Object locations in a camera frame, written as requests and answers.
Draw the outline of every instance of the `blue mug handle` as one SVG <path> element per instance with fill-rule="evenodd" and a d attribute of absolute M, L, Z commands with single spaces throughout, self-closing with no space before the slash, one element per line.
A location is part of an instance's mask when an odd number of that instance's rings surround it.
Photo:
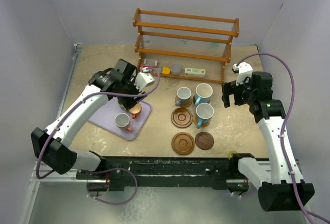
<path fill-rule="evenodd" d="M 195 101 L 195 105 L 199 105 L 200 104 L 200 101 L 201 101 L 201 97 L 198 97 Z"/>
<path fill-rule="evenodd" d="M 180 106 L 181 105 L 181 99 L 179 99 L 178 101 L 176 101 L 175 106 Z"/>
<path fill-rule="evenodd" d="M 199 129 L 201 126 L 202 126 L 202 120 L 200 119 L 200 120 L 198 120 L 198 123 L 197 123 L 197 128 Z"/>

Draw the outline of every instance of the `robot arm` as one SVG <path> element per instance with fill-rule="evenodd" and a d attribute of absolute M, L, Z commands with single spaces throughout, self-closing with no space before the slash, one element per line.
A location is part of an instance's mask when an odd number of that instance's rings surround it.
<path fill-rule="evenodd" d="M 258 189 L 259 202 L 265 211 L 299 209 L 293 193 L 291 174 L 294 174 L 298 182 L 304 204 L 314 195 L 314 187 L 304 182 L 286 134 L 284 145 L 293 171 L 289 170 L 285 161 L 280 129 L 286 114 L 282 102 L 272 99 L 272 75 L 267 72 L 253 72 L 251 66 L 245 62 L 239 66 L 234 65 L 233 71 L 238 73 L 237 80 L 222 85 L 222 101 L 225 107 L 229 107 L 229 95 L 233 94 L 235 105 L 249 105 L 249 111 L 254 115 L 267 145 L 271 174 L 250 154 L 234 154 L 234 169 L 246 176 Z"/>
<path fill-rule="evenodd" d="M 57 129 L 42 157 L 42 161 L 53 168 L 59 174 L 64 174 L 71 168 L 78 170 L 96 171 L 102 170 L 105 160 L 94 152 L 74 152 L 69 149 L 74 137 L 88 119 L 104 104 L 113 98 L 105 94 L 96 94 L 84 101 L 84 98 L 93 93 L 115 92 L 138 95 L 143 93 L 146 86 L 154 83 L 155 79 L 149 73 L 137 72 L 137 68 L 120 59 L 113 69 L 99 71 L 89 80 L 77 100 L 45 130 L 36 128 L 32 134 L 32 144 L 35 156 L 39 157 L 45 141 L 52 134 L 62 118 L 72 110 L 77 103 L 82 102 Z M 118 100 L 126 109 L 134 107 L 145 97 L 127 98 L 118 97 Z"/>

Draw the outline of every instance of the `mug handle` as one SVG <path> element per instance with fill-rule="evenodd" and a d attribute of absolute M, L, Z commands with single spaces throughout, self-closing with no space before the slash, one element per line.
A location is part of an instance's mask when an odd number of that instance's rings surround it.
<path fill-rule="evenodd" d="M 202 120 L 198 120 L 198 123 L 197 123 L 197 128 L 199 129 L 200 127 L 202 126 Z"/>
<path fill-rule="evenodd" d="M 133 132 L 132 128 L 130 126 L 126 127 L 128 131 L 130 131 L 131 133 Z"/>
<path fill-rule="evenodd" d="M 200 104 L 200 101 L 201 101 L 201 97 L 198 97 L 195 101 L 195 105 L 199 105 Z"/>
<path fill-rule="evenodd" d="M 180 106 L 181 105 L 181 99 L 179 99 L 178 101 L 176 101 L 175 106 Z"/>

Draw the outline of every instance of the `white wall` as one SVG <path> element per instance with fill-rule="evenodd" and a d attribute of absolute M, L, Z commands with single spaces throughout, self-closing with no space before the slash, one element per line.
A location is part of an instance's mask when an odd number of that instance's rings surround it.
<path fill-rule="evenodd" d="M 261 52 L 283 58 L 295 79 L 295 104 L 288 121 L 290 142 L 306 182 L 312 182 L 317 214 L 330 219 L 330 0 L 285 0 L 260 45 Z M 262 58 L 273 74 L 274 95 L 289 106 L 291 88 L 285 68 Z"/>
<path fill-rule="evenodd" d="M 58 111 L 73 43 L 51 0 L 0 0 L 0 219 L 18 223 L 36 158 L 30 134 Z"/>
<path fill-rule="evenodd" d="M 136 8 L 239 18 L 235 44 L 256 44 L 266 34 L 284 0 L 52 0 L 74 42 L 134 44 Z"/>

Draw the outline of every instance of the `wooden shelf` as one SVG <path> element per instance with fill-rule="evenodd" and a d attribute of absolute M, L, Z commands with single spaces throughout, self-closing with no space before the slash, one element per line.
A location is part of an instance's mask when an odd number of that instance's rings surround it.
<path fill-rule="evenodd" d="M 152 20 L 148 18 L 148 21 L 143 21 L 141 15 L 147 15 L 148 17 L 160 16 L 161 19 Z M 201 22 L 195 23 L 192 20 L 206 21 L 205 27 L 202 27 Z M 199 27 L 188 26 L 186 24 L 198 24 Z M 225 23 L 226 27 L 230 29 L 214 28 L 219 27 L 218 24 Z M 172 74 L 161 74 L 161 76 L 172 77 L 172 78 L 185 78 L 194 81 L 204 81 L 204 82 L 214 82 L 223 83 L 224 82 L 224 68 L 225 63 L 230 62 L 231 50 L 232 50 L 232 40 L 233 37 L 238 37 L 239 35 L 239 20 L 238 19 L 223 19 L 223 18 L 213 18 L 198 15 L 187 15 L 169 12 L 159 12 L 159 11 L 144 11 L 137 9 L 133 18 L 133 26 L 138 27 L 138 37 L 135 43 L 135 52 L 139 53 L 138 67 L 140 67 L 142 59 L 145 54 L 160 54 L 178 57 L 188 57 L 197 58 L 204 60 L 213 60 L 221 63 L 221 79 L 207 79 L 207 78 L 195 78 L 187 77 L 182 75 L 172 75 Z M 165 29 L 170 30 L 171 33 L 161 33 L 153 31 L 144 31 L 143 27 L 155 28 L 155 29 Z M 185 32 L 182 34 L 173 34 L 173 30 L 180 30 L 180 32 Z M 217 39 L 209 37 L 199 37 L 191 36 L 190 34 L 204 33 L 227 36 L 227 39 Z M 157 42 L 151 42 L 145 37 L 158 37 L 154 40 Z M 197 49 L 196 43 L 203 44 L 201 49 Z"/>

